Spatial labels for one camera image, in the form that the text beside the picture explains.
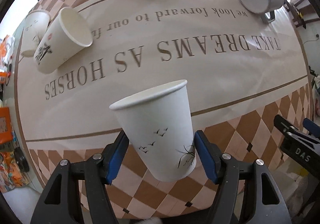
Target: blue gripper pad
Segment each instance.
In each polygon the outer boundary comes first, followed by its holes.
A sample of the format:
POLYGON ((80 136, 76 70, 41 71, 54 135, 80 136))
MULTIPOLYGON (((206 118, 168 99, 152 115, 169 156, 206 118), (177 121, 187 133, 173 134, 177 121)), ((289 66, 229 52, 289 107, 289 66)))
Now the blue gripper pad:
POLYGON ((302 122, 303 127, 307 129, 315 137, 320 138, 320 127, 312 122, 310 119, 305 118, 302 122))
POLYGON ((129 145, 129 140, 127 138, 127 136, 124 134, 123 136, 120 136, 121 133, 119 134, 119 136, 117 137, 117 139, 115 140, 115 142, 112 144, 113 148, 111 148, 111 157, 108 163, 108 167, 107 167, 107 175, 106 175, 106 181, 107 184, 111 184, 112 180, 114 180, 119 172, 122 160, 124 158, 124 155, 128 149, 128 145, 129 145))
POLYGON ((218 182, 218 175, 216 172, 216 163, 210 153, 209 150, 212 150, 211 147, 209 147, 211 143, 207 140, 204 133, 202 131, 196 131, 195 133, 195 147, 199 154, 201 163, 203 165, 205 174, 207 177, 215 184, 218 182))

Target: screw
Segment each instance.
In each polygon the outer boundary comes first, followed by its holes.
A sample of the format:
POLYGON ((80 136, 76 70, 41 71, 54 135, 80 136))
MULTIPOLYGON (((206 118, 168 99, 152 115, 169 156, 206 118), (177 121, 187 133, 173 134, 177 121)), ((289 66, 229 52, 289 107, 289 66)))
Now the screw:
POLYGON ((102 154, 95 154, 95 155, 93 155, 92 158, 93 158, 94 160, 99 160, 99 159, 102 158, 102 154))
POLYGON ((264 165, 264 161, 261 159, 256 160, 257 165, 264 165))
POLYGON ((68 164, 68 160, 66 160, 66 159, 63 159, 63 160, 60 161, 60 165, 61 166, 65 166, 67 164, 68 164))
POLYGON ((223 159, 226 159, 226 160, 230 160, 230 159, 231 159, 231 155, 225 153, 225 154, 222 155, 222 158, 223 158, 223 159))

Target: wall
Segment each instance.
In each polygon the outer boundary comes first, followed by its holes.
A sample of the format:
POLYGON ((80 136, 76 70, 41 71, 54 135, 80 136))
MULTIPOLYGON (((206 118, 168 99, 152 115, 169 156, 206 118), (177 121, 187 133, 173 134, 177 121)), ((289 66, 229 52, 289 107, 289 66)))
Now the wall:
MULTIPOLYGON (((304 29, 302 26, 297 29, 302 42, 316 40, 316 34, 320 35, 320 21, 308 23, 307 29, 304 29)), ((304 44, 304 48, 306 50, 311 69, 313 69, 317 74, 320 74, 320 40, 306 42, 304 44)))
POLYGON ((38 0, 15 0, 0 23, 0 39, 12 35, 38 0))

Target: mug handle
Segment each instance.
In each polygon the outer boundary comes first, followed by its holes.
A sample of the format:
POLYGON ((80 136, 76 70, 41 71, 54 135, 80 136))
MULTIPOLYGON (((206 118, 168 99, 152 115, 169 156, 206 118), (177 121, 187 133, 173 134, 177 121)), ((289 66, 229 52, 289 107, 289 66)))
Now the mug handle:
POLYGON ((261 15, 261 20, 263 21, 263 23, 271 23, 275 19, 276 19, 275 11, 270 12, 270 18, 268 18, 265 13, 261 15))

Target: cable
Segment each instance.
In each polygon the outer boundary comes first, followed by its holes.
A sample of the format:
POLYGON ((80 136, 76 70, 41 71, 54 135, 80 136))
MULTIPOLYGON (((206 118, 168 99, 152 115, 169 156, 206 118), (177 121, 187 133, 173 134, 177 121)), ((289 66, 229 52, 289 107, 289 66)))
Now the cable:
MULTIPOLYGON (((317 41, 317 40, 319 40, 319 36, 316 40, 309 40, 309 41, 317 41)), ((309 42, 309 41, 305 41, 302 45, 304 45, 306 42, 309 42)))

